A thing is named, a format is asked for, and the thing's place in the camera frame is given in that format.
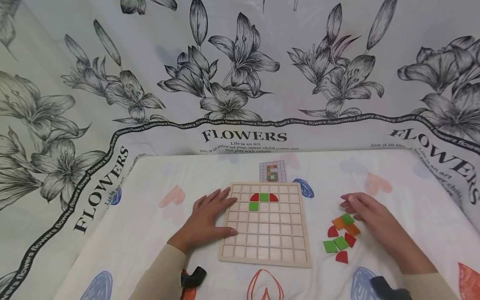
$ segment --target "floral fabric backdrop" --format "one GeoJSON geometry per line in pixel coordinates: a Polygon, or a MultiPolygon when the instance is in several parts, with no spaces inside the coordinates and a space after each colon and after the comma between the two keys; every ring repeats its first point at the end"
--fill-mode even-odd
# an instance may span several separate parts
{"type": "Polygon", "coordinates": [[[51,299],[145,155],[409,148],[479,229],[478,16],[472,0],[0,0],[0,298],[51,299]]]}

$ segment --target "green square piece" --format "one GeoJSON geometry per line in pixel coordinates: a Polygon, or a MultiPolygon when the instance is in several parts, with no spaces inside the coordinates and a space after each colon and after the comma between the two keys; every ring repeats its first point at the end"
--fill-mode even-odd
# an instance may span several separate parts
{"type": "Polygon", "coordinates": [[[347,225],[350,225],[355,222],[355,220],[349,214],[344,214],[341,216],[341,218],[347,225]]]}
{"type": "Polygon", "coordinates": [[[250,202],[248,210],[258,212],[258,202],[250,202]]]}
{"type": "Polygon", "coordinates": [[[268,202],[270,200],[270,195],[267,192],[260,193],[260,201],[268,202]]]}
{"type": "Polygon", "coordinates": [[[348,245],[347,241],[345,240],[345,238],[342,237],[342,236],[339,236],[338,238],[334,239],[333,241],[335,242],[335,244],[337,245],[337,247],[340,250],[345,250],[346,248],[350,247],[348,245]]]}
{"type": "Polygon", "coordinates": [[[335,242],[332,240],[324,240],[324,247],[327,253],[337,253],[335,242]]]}

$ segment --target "hand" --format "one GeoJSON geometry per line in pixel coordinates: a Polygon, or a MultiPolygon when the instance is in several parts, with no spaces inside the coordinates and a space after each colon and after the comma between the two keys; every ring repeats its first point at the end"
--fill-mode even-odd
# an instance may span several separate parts
{"type": "Polygon", "coordinates": [[[215,227],[219,214],[223,213],[237,198],[229,198],[230,187],[220,192],[220,189],[208,196],[195,201],[192,215],[187,222],[175,233],[168,244],[187,254],[194,248],[207,244],[213,240],[237,235],[238,232],[231,227],[215,227]]]}
{"type": "Polygon", "coordinates": [[[365,193],[349,193],[340,196],[345,200],[341,207],[364,221],[373,237],[396,261],[403,274],[437,273],[437,269],[415,244],[388,209],[365,193]]]}

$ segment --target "orange square piece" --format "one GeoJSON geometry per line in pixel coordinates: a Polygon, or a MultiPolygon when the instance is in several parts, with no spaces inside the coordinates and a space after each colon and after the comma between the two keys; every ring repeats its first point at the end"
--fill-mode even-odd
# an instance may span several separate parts
{"type": "Polygon", "coordinates": [[[358,229],[358,227],[355,226],[355,224],[353,224],[353,223],[350,224],[350,225],[346,225],[345,229],[352,236],[356,236],[356,235],[360,234],[360,229],[358,229]]]}
{"type": "Polygon", "coordinates": [[[335,227],[338,230],[342,230],[343,228],[345,228],[347,226],[345,224],[345,222],[342,220],[342,217],[336,218],[335,220],[332,221],[332,223],[333,223],[333,225],[335,225],[335,227]]]}

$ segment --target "pile of puzzle pieces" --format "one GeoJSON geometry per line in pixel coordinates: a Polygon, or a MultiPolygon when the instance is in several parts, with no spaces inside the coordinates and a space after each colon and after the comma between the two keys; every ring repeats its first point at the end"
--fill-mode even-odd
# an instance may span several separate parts
{"type": "Polygon", "coordinates": [[[355,220],[349,215],[344,214],[332,221],[333,226],[328,229],[328,237],[335,238],[333,240],[324,240],[324,247],[327,253],[338,253],[335,260],[348,264],[348,254],[344,251],[346,248],[355,245],[356,235],[360,234],[360,230],[355,226],[355,220]],[[338,230],[345,229],[345,236],[339,236],[338,230]]]}

